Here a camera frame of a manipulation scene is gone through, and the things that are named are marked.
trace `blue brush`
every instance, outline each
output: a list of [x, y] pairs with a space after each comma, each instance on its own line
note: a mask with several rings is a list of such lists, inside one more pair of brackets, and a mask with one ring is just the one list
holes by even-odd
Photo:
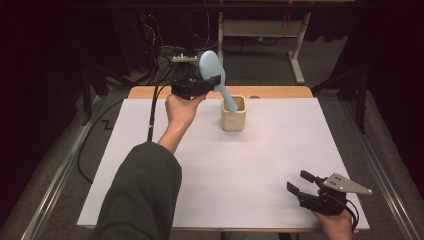
[[221, 75], [221, 84], [215, 86], [214, 92], [220, 91], [228, 110], [232, 113], [236, 112], [238, 106], [225, 88], [225, 71], [216, 53], [213, 51], [203, 53], [199, 60], [199, 69], [203, 79]]

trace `jacket sleeve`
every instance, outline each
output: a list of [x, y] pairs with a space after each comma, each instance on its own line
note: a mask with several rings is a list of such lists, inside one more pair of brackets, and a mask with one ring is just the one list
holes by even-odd
[[181, 167], [163, 146], [134, 147], [119, 167], [90, 239], [168, 239]]

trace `table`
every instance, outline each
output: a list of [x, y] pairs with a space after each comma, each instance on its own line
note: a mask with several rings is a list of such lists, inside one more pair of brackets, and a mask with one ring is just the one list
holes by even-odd
[[[348, 177], [317, 99], [303, 86], [237, 86], [228, 91], [248, 99], [245, 129], [220, 129], [220, 93], [208, 94], [175, 154], [183, 169], [183, 182], [173, 228], [320, 231], [318, 220], [299, 207], [296, 197], [285, 189], [290, 181], [302, 191], [316, 194], [317, 187], [302, 180], [299, 173], [331, 175], [324, 165]], [[95, 225], [117, 168], [133, 146], [145, 141], [149, 115], [143, 113], [150, 112], [152, 92], [153, 87], [133, 88], [124, 102], [78, 225]], [[163, 98], [169, 92], [170, 88], [165, 88], [158, 100], [153, 141], [166, 128]], [[369, 228], [356, 195], [348, 194], [348, 198], [361, 215], [358, 229]]]

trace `beige cup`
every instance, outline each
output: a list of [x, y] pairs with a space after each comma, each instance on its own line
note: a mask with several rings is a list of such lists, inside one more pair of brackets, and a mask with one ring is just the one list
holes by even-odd
[[234, 113], [228, 110], [224, 99], [221, 103], [221, 125], [225, 131], [241, 131], [246, 121], [246, 99], [240, 95], [231, 95], [238, 109]]

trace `black curtain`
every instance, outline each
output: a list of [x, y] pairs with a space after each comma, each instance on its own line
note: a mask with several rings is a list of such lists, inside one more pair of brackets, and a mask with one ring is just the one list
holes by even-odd
[[[358, 66], [367, 74], [368, 89], [424, 196], [424, 8], [414, 0], [391, 4], [361, 13], [332, 77]], [[339, 83], [357, 79], [344, 80]]]
[[76, 113], [81, 65], [71, 22], [57, 1], [0, 3], [0, 225]]

